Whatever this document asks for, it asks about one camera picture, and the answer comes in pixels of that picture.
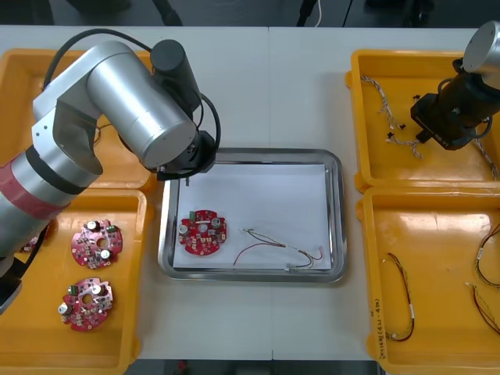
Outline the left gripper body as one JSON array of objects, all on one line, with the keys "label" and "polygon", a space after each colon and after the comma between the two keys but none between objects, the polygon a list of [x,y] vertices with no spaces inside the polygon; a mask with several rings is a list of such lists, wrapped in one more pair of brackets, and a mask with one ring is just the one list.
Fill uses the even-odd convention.
[{"label": "left gripper body", "polygon": [[215,162],[216,142],[207,131],[199,131],[195,139],[178,157],[160,166],[158,181],[180,180],[208,171]]}]

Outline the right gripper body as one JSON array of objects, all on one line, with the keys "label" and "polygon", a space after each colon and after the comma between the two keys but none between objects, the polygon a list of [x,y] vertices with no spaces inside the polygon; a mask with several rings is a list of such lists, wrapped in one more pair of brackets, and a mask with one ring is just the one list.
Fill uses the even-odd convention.
[{"label": "right gripper body", "polygon": [[442,148],[455,151],[469,143],[469,135],[456,112],[443,109],[437,94],[425,94],[410,109],[411,118]]}]

